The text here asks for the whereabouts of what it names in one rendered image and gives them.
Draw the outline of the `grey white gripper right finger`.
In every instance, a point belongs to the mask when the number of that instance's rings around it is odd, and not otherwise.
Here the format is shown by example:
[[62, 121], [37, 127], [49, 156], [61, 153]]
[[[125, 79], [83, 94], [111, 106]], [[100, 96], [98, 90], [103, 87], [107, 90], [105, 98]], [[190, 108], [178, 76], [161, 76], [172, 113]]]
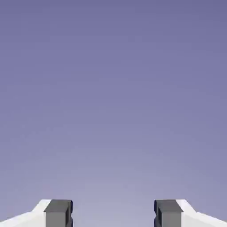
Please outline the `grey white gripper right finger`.
[[227, 227], [227, 222], [197, 212], [185, 199], [154, 200], [154, 227]]

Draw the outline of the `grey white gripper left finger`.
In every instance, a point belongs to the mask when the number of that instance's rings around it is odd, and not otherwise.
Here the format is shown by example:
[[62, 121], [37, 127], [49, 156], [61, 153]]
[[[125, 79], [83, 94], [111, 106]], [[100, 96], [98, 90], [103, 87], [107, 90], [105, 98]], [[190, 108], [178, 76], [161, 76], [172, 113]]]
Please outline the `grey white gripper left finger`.
[[42, 199], [29, 212], [0, 222], [0, 227], [73, 227], [73, 201]]

